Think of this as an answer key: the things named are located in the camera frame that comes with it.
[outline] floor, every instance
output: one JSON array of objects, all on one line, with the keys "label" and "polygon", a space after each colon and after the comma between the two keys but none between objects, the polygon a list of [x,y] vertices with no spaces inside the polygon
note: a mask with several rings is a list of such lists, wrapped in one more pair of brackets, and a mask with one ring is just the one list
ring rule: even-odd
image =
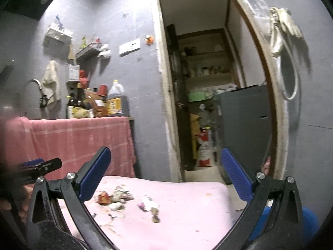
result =
[{"label": "floor", "polygon": [[[223,178],[220,173],[220,168],[218,166],[204,167],[196,171],[185,171],[185,181],[186,182],[220,182],[224,183]],[[236,211],[242,211],[246,206],[246,201],[243,201],[239,198],[235,187],[227,185],[229,196],[231,202],[234,205]]]}]

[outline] pink cloth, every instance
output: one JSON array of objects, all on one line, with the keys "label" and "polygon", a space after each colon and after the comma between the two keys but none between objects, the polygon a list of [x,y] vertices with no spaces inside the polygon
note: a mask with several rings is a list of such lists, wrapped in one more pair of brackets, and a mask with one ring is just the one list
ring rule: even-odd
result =
[{"label": "pink cloth", "polygon": [[17,117],[6,124],[6,159],[9,165],[43,158],[62,160],[62,168],[46,175],[62,179],[77,172],[101,146],[110,148],[111,164],[105,175],[135,177],[134,146],[126,117],[29,120]]},{"label": "pink cloth", "polygon": [[[134,200],[125,204],[123,212],[115,213],[108,206],[95,203],[95,199],[99,191],[112,194],[116,186],[126,187]],[[160,223],[153,223],[151,212],[143,212],[137,206],[144,195],[159,205]],[[59,205],[72,235],[82,239],[64,200],[59,200]],[[227,187],[219,182],[104,177],[85,205],[91,214],[101,214],[106,219],[110,219],[109,214],[121,217],[100,226],[120,250],[212,250],[233,226],[235,213]]]}]

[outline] door frame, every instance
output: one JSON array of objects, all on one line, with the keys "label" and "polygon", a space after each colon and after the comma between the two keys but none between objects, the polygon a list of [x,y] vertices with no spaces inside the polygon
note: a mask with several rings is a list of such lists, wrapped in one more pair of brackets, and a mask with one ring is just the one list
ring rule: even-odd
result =
[{"label": "door frame", "polygon": [[[284,179],[287,162],[289,118],[287,104],[278,87],[278,76],[270,46],[260,34],[254,12],[248,0],[232,0],[241,17],[244,19],[257,48],[262,67],[264,69],[270,110],[272,116],[272,151],[270,174],[275,179]],[[157,44],[159,71],[162,75],[163,109],[165,113],[165,129],[168,142],[170,174],[172,182],[181,182],[181,159],[179,151],[179,137],[177,118],[175,112],[174,92],[172,86],[171,69],[169,64],[168,49],[164,31],[164,23],[159,0],[151,0],[155,42]]]}]

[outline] red and white sack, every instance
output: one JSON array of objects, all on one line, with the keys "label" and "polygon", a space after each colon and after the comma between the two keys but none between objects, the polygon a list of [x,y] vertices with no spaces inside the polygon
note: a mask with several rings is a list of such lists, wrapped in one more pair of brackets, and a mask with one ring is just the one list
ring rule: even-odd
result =
[{"label": "red and white sack", "polygon": [[198,149],[198,156],[196,161],[196,167],[210,167],[214,166],[214,153],[211,142],[209,141],[208,133],[203,130],[198,135],[197,140],[200,144]]}]

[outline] red cup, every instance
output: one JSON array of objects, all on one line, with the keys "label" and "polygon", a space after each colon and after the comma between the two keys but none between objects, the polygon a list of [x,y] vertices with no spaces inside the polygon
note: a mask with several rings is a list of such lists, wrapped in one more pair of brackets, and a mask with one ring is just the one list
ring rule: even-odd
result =
[{"label": "red cup", "polygon": [[108,87],[106,85],[100,85],[97,95],[101,97],[106,97],[108,95]]}]

